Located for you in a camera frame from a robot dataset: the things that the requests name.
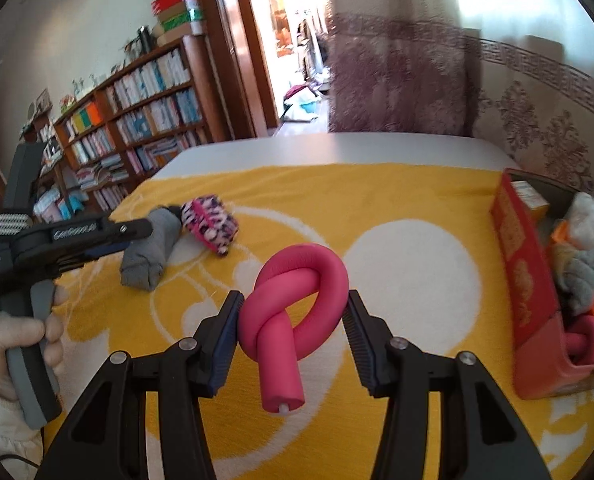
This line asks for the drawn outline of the wooden bookshelf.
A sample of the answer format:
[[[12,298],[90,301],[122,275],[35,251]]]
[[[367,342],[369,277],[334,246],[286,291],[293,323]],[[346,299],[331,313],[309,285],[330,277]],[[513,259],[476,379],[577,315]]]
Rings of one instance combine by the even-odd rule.
[[[37,110],[22,138],[44,145],[36,217],[114,210],[180,153],[229,140],[205,39],[141,56],[56,119]]]

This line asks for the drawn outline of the pink black patterned sock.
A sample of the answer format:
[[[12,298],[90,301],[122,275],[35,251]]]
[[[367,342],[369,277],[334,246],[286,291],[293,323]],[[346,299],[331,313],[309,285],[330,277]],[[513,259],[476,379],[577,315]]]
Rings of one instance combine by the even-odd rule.
[[[182,225],[219,256],[225,256],[239,233],[239,222],[217,195],[198,196],[181,206]]]

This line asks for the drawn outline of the wooden door frame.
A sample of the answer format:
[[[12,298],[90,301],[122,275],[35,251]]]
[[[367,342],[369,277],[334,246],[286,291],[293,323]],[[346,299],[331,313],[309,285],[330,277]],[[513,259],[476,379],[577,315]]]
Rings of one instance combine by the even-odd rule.
[[[234,139],[266,138],[280,125],[271,82],[275,40],[269,0],[199,0]]]

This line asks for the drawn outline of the small yellow carton box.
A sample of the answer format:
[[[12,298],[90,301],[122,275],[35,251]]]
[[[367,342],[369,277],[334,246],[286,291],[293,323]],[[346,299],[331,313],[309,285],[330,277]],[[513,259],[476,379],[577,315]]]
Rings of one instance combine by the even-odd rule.
[[[515,180],[512,186],[533,223],[540,223],[546,217],[550,203],[526,180]]]

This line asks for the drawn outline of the white fluffy ball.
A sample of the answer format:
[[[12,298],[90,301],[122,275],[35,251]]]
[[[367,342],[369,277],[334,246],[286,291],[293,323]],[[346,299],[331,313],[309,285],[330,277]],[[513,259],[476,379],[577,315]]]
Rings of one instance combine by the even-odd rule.
[[[594,249],[594,197],[585,192],[577,193],[566,220],[570,243],[581,250]]]

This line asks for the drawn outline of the purple patterned curtain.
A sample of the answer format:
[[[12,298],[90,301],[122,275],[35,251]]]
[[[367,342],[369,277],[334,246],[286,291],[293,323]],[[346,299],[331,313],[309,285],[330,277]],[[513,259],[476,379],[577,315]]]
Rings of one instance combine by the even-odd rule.
[[[594,196],[594,23],[578,0],[331,0],[334,132],[472,136]]]

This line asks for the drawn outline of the stacked coloured boxes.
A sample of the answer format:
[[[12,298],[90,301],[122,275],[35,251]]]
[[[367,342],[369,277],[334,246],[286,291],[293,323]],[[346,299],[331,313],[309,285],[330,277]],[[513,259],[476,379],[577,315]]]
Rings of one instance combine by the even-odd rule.
[[[157,24],[154,35],[158,47],[184,36],[204,36],[206,24],[198,0],[154,0],[152,12]]]

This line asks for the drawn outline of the pink foam roller knot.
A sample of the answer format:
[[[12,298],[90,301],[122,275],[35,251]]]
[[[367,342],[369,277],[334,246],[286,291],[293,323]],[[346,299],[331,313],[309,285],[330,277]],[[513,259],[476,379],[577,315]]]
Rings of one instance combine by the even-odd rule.
[[[347,269],[319,244],[281,249],[261,268],[239,311],[239,346],[258,367],[262,408],[287,414],[305,404],[299,362],[336,330],[349,295]]]

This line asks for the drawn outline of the red cardboard storage box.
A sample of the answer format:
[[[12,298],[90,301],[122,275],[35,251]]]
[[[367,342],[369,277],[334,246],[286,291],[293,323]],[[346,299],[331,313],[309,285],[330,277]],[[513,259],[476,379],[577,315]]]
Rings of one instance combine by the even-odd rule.
[[[515,180],[528,181],[550,203],[540,223],[533,223],[515,193]],[[523,399],[594,388],[594,365],[568,358],[565,333],[575,318],[564,315],[567,295],[556,285],[548,261],[554,222],[566,214],[575,192],[553,179],[507,168],[491,206],[512,305],[513,383]]]

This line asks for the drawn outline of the grey blue sock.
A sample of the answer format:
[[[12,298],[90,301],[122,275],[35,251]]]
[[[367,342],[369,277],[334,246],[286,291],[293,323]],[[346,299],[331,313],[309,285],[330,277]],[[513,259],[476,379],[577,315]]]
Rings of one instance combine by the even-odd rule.
[[[568,243],[550,248],[554,281],[568,297],[573,315],[588,312],[594,304],[594,249],[581,250]]]

